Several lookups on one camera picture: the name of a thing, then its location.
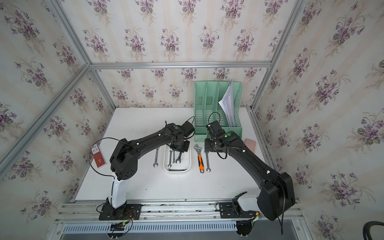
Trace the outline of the white plastic storage tray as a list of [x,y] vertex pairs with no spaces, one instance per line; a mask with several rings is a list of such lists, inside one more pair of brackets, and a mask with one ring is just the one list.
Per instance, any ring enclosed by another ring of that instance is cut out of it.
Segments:
[[192,167],[192,149],[186,152],[172,150],[169,146],[164,146],[164,157],[161,166],[167,173],[182,174],[188,172]]

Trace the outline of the thin silver wrench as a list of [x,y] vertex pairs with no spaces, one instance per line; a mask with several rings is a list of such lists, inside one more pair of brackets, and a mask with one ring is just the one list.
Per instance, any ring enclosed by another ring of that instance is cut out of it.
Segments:
[[169,151],[169,161],[168,161],[168,168],[169,169],[172,167],[172,159],[173,159],[173,150],[170,149],[170,151]]

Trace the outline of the orange handled adjustable wrench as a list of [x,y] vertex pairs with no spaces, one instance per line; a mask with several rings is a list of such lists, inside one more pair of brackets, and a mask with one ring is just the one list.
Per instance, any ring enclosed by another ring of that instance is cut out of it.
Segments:
[[205,168],[204,168],[203,159],[202,159],[202,155],[201,155],[201,150],[202,150],[202,148],[199,147],[198,144],[195,144],[195,145],[194,145],[194,150],[197,152],[197,156],[198,156],[198,165],[199,165],[200,173],[203,174],[203,173],[205,172]]

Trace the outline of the silver end wrench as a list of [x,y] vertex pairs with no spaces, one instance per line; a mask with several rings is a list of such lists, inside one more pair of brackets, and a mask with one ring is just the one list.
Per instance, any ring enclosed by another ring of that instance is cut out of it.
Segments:
[[209,152],[205,152],[205,155],[206,155],[206,162],[207,162],[206,171],[209,173],[211,171],[210,162],[209,162]]

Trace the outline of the small silver wrench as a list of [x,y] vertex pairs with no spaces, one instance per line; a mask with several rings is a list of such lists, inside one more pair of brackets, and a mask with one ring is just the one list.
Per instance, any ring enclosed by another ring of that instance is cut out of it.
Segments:
[[157,167],[159,164],[158,164],[158,155],[159,155],[159,149],[160,148],[156,148],[156,153],[155,153],[155,160],[154,160],[154,163],[153,163],[153,167]]

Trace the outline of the large silver combination wrench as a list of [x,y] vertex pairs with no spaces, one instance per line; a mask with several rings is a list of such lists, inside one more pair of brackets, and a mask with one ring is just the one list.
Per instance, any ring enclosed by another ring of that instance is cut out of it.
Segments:
[[182,161],[182,160],[181,160],[182,154],[183,154],[183,152],[179,152],[178,158],[175,160],[175,161],[176,161],[176,164],[181,163],[181,161]]

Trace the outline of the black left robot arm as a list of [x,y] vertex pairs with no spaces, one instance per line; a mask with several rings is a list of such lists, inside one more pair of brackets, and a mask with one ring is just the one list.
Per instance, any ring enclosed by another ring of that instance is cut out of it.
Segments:
[[182,125],[166,124],[159,131],[143,138],[120,140],[110,158],[111,171],[115,175],[112,193],[108,198],[112,208],[117,209],[126,204],[129,179],[136,174],[141,157],[164,145],[168,145],[171,150],[187,152],[189,137],[194,132],[194,126],[186,121]]

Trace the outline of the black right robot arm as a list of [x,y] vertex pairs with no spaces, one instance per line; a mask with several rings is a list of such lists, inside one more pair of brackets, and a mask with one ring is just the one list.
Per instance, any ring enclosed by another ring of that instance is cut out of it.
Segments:
[[261,190],[257,205],[268,220],[274,221],[296,204],[292,177],[264,163],[234,132],[206,138],[205,149],[208,152],[227,154],[247,171]]

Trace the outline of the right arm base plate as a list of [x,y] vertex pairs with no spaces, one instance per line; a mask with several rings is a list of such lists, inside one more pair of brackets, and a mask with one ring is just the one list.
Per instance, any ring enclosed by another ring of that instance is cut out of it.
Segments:
[[221,219],[251,219],[260,214],[257,211],[244,211],[239,204],[233,202],[219,202],[215,204],[215,208]]

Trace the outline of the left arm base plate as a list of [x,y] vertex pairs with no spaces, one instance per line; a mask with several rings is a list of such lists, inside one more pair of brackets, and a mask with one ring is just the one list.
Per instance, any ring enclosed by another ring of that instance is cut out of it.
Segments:
[[142,209],[141,204],[125,204],[114,209],[110,204],[103,203],[97,207],[99,221],[138,220]]

